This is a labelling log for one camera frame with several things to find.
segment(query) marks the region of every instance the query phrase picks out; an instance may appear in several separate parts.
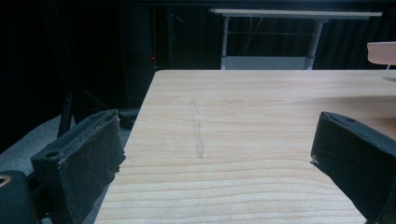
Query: gray floor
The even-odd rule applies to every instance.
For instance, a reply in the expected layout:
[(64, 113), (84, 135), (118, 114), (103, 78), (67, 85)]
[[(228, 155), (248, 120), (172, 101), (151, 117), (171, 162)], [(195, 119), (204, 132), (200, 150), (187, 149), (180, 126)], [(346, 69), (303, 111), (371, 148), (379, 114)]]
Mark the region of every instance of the gray floor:
[[(136, 116), (136, 110), (123, 110), (122, 114), (126, 117)], [(59, 122), (61, 116), (51, 119), (30, 131), (15, 145), (7, 149), (5, 152), (0, 154), (0, 171), (5, 170), (19, 170), (29, 175), (33, 172), (30, 158), (34, 156), (39, 150), (44, 148), (47, 144), (53, 142), (56, 139)], [(124, 147), (130, 130), (121, 129), (121, 142)], [(102, 200), (106, 194), (106, 189), (101, 197), (96, 200), (96, 203), (84, 220), (84, 224), (91, 224), (95, 221), (97, 213), (99, 211)], [(50, 223), (48, 218), (43, 220), (43, 223)]]

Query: wooden table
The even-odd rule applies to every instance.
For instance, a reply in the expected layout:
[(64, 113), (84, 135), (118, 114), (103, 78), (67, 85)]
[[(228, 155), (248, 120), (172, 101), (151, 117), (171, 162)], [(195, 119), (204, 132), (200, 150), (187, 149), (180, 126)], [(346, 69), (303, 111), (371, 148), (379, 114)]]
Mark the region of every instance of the wooden table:
[(321, 111), (396, 138), (394, 71), (161, 71), (96, 223), (364, 223), (309, 162)]

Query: dark background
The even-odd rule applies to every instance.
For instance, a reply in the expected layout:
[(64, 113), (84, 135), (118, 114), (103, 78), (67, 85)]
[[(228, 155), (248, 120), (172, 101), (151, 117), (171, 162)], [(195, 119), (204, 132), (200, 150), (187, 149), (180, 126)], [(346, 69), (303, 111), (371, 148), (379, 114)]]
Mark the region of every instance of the dark background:
[[(393, 1), (50, 2), (62, 14), (78, 87), (115, 108), (141, 106), (155, 71), (219, 69), (223, 20), (208, 11), (212, 7), (384, 12), (368, 21), (326, 22), (314, 69), (383, 69), (367, 61), (366, 44), (396, 40)], [(63, 62), (40, 6), (36, 0), (0, 3), (0, 152), (62, 113)], [(230, 20), (230, 31), (249, 27), (249, 18)], [(254, 35), (244, 54), (306, 56), (313, 28), (311, 20), (264, 19), (258, 32), (269, 35)], [(271, 34), (281, 32), (304, 35)], [(228, 55), (240, 53), (247, 40), (229, 35)]]

